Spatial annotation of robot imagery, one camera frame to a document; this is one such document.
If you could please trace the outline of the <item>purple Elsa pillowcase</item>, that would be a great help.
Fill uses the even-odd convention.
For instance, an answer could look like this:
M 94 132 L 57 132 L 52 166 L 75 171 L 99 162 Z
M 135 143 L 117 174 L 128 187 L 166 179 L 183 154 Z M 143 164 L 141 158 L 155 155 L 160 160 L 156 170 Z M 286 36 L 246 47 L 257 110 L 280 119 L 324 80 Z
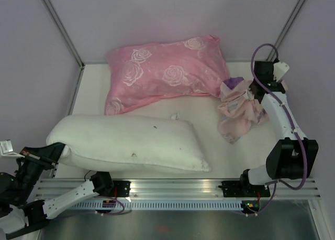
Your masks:
M 265 109 L 251 91 L 255 85 L 253 81 L 236 77 L 223 81 L 220 86 L 218 131 L 231 144 L 248 133 L 252 126 L 268 120 Z

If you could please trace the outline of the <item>white pillow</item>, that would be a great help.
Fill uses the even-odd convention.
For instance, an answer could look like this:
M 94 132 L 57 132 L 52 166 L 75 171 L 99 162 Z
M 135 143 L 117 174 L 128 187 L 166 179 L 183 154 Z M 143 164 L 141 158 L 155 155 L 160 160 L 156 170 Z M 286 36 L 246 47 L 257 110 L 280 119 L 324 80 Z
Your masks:
M 210 172 L 188 121 L 129 115 L 70 115 L 46 139 L 62 143 L 59 162 L 87 170 Z

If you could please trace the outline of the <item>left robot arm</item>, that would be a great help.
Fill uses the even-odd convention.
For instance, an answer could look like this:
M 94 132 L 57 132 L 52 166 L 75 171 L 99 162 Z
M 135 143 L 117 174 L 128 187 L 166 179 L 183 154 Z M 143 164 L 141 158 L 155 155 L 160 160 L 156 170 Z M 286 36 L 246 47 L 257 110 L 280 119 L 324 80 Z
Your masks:
M 64 150 L 65 144 L 54 143 L 40 148 L 24 147 L 16 153 L 10 140 L 1 141 L 1 157 L 14 158 L 18 166 L 14 174 L 1 172 L 1 230 L 6 239 L 39 231 L 84 200 L 113 194 L 110 173 L 98 171 L 68 192 L 39 195 L 41 175 L 58 165 Z

